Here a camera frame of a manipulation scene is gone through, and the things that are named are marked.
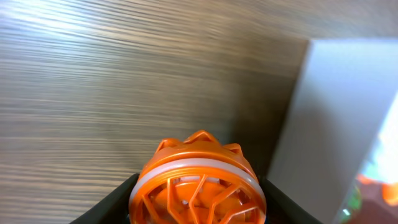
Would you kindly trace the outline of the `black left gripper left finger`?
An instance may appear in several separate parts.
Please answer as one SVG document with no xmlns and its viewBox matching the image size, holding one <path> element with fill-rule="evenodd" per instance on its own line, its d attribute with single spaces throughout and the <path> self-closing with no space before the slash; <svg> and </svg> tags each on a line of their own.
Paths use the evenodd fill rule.
<svg viewBox="0 0 398 224">
<path fill-rule="evenodd" d="M 129 198 L 139 174 L 133 174 L 70 224 L 130 224 Z"/>
</svg>

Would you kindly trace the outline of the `orange round plastic toy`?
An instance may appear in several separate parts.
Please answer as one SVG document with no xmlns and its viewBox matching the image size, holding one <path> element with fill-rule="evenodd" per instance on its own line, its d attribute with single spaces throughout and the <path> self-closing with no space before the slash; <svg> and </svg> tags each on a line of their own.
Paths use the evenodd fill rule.
<svg viewBox="0 0 398 224">
<path fill-rule="evenodd" d="M 267 203 L 241 146 L 199 130 L 163 139 L 129 198 L 131 223 L 262 224 Z"/>
</svg>

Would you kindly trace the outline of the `orange dinosaur toy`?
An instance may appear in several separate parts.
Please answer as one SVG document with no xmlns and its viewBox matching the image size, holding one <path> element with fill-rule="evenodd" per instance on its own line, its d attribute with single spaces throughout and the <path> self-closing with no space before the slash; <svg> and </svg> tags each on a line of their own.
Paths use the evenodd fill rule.
<svg viewBox="0 0 398 224">
<path fill-rule="evenodd" d="M 382 198 L 383 200 L 392 207 L 396 207 L 398 204 L 398 183 L 381 184 Z"/>
</svg>

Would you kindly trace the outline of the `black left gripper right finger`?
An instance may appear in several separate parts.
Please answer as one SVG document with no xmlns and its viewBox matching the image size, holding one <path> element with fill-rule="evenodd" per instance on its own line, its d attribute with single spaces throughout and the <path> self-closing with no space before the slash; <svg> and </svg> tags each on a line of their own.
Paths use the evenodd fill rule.
<svg viewBox="0 0 398 224">
<path fill-rule="evenodd" d="M 321 224 L 265 177 L 259 183 L 267 202 L 265 224 Z"/>
</svg>

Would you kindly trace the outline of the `green number ball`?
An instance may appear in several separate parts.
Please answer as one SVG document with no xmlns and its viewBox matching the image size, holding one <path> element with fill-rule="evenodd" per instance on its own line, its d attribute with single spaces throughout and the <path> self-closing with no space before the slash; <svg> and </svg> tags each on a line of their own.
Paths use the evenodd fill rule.
<svg viewBox="0 0 398 224">
<path fill-rule="evenodd" d="M 342 209 L 340 222 L 345 223 L 355 217 L 360 212 L 362 203 L 362 194 L 359 185 L 356 184 Z"/>
</svg>

